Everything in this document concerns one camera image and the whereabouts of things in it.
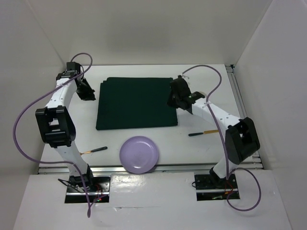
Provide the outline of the dark green cloth placemat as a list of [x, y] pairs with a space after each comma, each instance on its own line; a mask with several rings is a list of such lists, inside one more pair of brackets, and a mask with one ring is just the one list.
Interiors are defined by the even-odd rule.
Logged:
[[100, 84], [97, 130], [174, 127], [167, 105], [172, 78], [109, 77]]

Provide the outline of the gold knife black handle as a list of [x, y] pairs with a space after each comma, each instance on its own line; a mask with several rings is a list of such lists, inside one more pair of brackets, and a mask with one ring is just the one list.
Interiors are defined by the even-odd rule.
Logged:
[[219, 131], [216, 130], [206, 130], [203, 132], [198, 132], [198, 133], [190, 133], [188, 134], [189, 137], [194, 137], [194, 136], [200, 136], [200, 135], [205, 135], [205, 134], [213, 134], [213, 133], [218, 133]]

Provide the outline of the gold fork black handle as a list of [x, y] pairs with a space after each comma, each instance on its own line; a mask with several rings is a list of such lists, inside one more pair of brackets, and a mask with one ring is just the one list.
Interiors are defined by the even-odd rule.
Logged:
[[97, 149], [93, 149], [93, 150], [90, 150], [90, 151], [87, 151], [87, 152], [80, 153], [80, 155], [90, 154], [90, 153], [99, 152], [99, 151], [103, 151], [103, 150], [107, 150], [107, 149], [108, 149], [107, 146], [100, 147], [100, 148], [97, 148]]

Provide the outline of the lilac plastic plate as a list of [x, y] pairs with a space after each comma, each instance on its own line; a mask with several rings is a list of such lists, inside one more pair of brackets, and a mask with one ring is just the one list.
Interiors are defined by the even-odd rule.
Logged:
[[123, 168], [130, 173], [148, 173], [159, 160], [159, 148], [147, 137], [134, 136], [121, 146], [119, 160]]

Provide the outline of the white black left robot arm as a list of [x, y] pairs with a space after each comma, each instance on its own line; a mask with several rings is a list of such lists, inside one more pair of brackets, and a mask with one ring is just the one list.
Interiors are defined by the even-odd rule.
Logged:
[[83, 76], [73, 79], [82, 69], [77, 62], [66, 64], [66, 70], [56, 77], [56, 86], [60, 89], [53, 93], [44, 108], [36, 110], [35, 117], [43, 142], [68, 162], [69, 183], [90, 191], [94, 187], [94, 176], [75, 144], [76, 128], [68, 111], [74, 94], [83, 101], [95, 100], [94, 90]]

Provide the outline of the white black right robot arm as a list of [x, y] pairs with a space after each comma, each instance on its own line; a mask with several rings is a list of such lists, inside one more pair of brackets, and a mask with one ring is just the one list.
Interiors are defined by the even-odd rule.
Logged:
[[219, 80], [218, 85], [205, 96], [201, 92], [192, 93], [185, 79], [178, 76], [170, 82], [171, 93], [167, 101], [170, 107], [186, 110], [216, 125], [224, 156], [209, 172], [209, 182], [215, 188], [225, 184], [230, 173], [260, 149], [260, 141], [251, 118], [234, 116], [210, 102], [210, 96], [221, 82]]

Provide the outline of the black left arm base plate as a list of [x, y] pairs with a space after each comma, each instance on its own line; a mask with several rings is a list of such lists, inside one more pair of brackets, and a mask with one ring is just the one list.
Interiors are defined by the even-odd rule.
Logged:
[[87, 190], [87, 192], [90, 195], [94, 195], [94, 194], [105, 194], [108, 193], [110, 190], [110, 176], [98, 176], [98, 177], [94, 177], [93, 178], [93, 184], [92, 185], [88, 185], [86, 186], [86, 188], [84, 189], [83, 187], [80, 187], [78, 185], [69, 185], [67, 187], [67, 193], [68, 194], [85, 194], [85, 190]]

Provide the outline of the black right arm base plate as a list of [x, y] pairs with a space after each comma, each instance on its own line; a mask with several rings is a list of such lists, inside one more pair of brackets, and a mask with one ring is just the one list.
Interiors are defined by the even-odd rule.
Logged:
[[197, 190], [210, 190], [210, 189], [237, 189], [236, 177], [234, 174], [230, 175], [229, 179], [215, 178], [210, 174], [196, 174], [195, 187]]

